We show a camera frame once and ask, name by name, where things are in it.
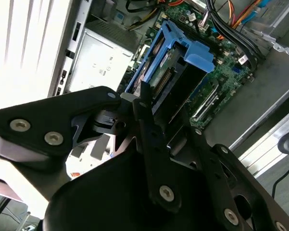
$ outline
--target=metal bracket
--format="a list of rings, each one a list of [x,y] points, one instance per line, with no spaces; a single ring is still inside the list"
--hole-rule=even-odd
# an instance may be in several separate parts
[[[253,32],[254,32],[255,34],[261,36],[264,40],[272,43],[272,44],[273,44],[273,48],[274,48],[277,52],[280,52],[280,53],[285,52],[286,54],[289,55],[289,47],[285,47],[285,46],[283,47],[283,46],[281,46],[280,44],[278,44],[278,43],[276,42],[276,39],[275,39],[275,38],[273,38],[273,37],[271,37],[270,35],[265,34],[265,33],[263,33],[263,32],[258,32],[258,31],[253,31]]]

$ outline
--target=mounting hole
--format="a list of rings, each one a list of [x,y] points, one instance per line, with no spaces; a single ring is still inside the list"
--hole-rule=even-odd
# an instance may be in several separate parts
[[[154,147],[154,150],[158,153],[160,153],[160,151],[161,151],[158,147]]]
[[[190,163],[190,166],[193,167],[193,168],[195,168],[195,169],[197,169],[197,164],[196,164],[195,161],[192,161],[192,162]]]
[[[111,97],[111,98],[113,98],[113,99],[115,98],[115,94],[113,94],[113,93],[111,93],[111,92],[108,93],[108,96]]]
[[[115,125],[115,128],[118,129],[118,130],[121,130],[123,128],[126,127],[126,123],[120,121],[120,122],[117,122],[116,125]]]
[[[139,104],[140,104],[142,107],[146,107],[146,104],[143,103],[143,102],[140,102]]]
[[[196,129],[196,133],[197,133],[198,135],[202,135],[202,132],[201,132],[199,129]]]
[[[247,199],[242,196],[238,195],[234,198],[237,210],[239,211],[239,214],[244,218],[244,220],[248,220],[252,216],[252,210],[249,202]]]
[[[227,149],[225,147],[221,147],[221,150],[224,152],[224,153],[228,153]]]
[[[217,178],[218,180],[221,179],[221,176],[220,176],[218,173],[215,173],[215,176],[216,176],[216,178]]]

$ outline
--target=gray floor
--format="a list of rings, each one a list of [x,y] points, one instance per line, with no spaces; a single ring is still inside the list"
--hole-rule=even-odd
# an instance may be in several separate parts
[[[0,231],[16,230],[21,220],[25,217],[26,212],[27,206],[25,204],[11,200],[8,206],[4,209],[3,213],[0,215]],[[38,218],[29,217],[25,227],[30,224],[32,224],[32,226],[37,226],[38,222]]]
[[[283,158],[279,163],[261,175],[258,181],[271,194],[275,181],[288,170],[289,156]],[[289,175],[277,185],[275,200],[289,215]]]

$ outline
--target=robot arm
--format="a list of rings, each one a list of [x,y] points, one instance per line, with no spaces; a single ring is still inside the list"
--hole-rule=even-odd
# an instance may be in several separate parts
[[[97,87],[0,110],[0,158],[47,177],[103,133],[116,136],[115,157],[55,193],[45,231],[289,231],[288,215],[184,109],[164,130],[155,124],[143,82],[136,99]]]

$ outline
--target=yellow wire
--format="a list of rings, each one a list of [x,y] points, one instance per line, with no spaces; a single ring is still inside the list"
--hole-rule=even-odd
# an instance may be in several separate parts
[[[237,19],[237,21],[233,25],[233,28],[238,27],[241,21],[244,20],[261,1],[262,0],[257,0],[256,2],[254,2],[254,4],[252,4],[252,6],[239,19]]]
[[[151,13],[149,13],[149,14],[146,15],[144,18],[142,18],[142,19],[140,20],[140,22],[144,22],[144,21],[147,20],[149,17],[151,17],[151,15],[154,14],[156,10],[157,10],[157,8],[155,8]],[[129,27],[128,30],[132,30],[132,29],[134,29],[134,28],[136,28],[136,27],[137,27],[136,25],[133,25],[133,26]]]
[[[227,2],[229,3],[229,20],[231,20],[231,17],[232,17],[232,6],[231,6],[230,0],[227,0]]]

